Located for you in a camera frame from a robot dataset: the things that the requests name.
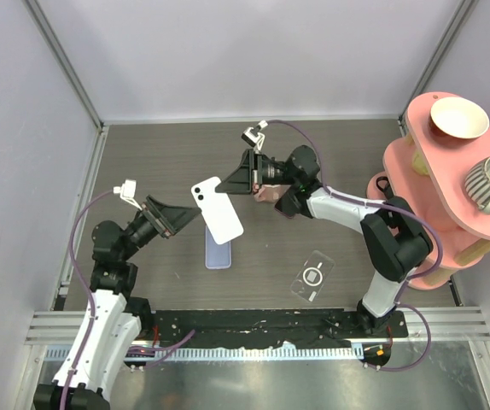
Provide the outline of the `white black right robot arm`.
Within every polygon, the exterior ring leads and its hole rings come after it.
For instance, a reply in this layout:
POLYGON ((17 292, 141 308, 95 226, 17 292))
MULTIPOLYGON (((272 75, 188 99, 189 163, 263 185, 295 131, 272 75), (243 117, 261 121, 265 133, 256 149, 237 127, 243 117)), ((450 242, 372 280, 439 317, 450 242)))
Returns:
POLYGON ((325 220, 360 233, 375 272, 358 302, 357 325, 365 336, 377 337, 387 329, 406 280, 434 245, 405 199, 370 202, 343 194, 324 185, 319 172, 316 153, 306 145, 294 149, 286 161, 246 149, 238 168, 215 190, 247 195, 263 185, 284 185, 287 190, 275 203, 280 214, 325 220))

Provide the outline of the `lilac phone case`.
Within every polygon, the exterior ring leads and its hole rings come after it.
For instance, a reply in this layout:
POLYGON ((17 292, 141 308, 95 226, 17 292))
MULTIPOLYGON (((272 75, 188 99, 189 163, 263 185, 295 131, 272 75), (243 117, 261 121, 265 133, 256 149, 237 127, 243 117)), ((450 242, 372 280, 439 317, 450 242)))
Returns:
POLYGON ((205 228, 205 267, 208 270, 224 270, 231 267, 231 242, 217 244, 205 228))

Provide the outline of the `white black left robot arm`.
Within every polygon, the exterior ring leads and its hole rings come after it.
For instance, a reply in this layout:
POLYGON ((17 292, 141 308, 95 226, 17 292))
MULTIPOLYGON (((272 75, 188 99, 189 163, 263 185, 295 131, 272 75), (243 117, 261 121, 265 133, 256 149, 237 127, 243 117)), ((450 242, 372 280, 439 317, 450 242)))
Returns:
POLYGON ((132 342, 147 339, 155 324, 149 301, 131 294, 138 268, 130 259, 155 237, 175 236, 200 213, 197 207, 170 206, 147 196, 126 227, 112 220, 94 227, 94 268, 90 279, 81 282, 88 300, 85 315, 59 371, 36 388, 35 408, 110 407, 132 342))

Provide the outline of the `white phone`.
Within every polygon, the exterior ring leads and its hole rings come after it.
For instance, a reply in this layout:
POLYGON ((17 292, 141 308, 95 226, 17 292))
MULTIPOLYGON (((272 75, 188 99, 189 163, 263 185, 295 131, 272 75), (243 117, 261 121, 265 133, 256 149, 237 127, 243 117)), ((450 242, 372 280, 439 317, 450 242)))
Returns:
POLYGON ((221 179, 213 176, 194 184, 190 189, 213 241, 218 245, 228 243, 244 233, 229 196, 216 191, 220 183, 221 179))

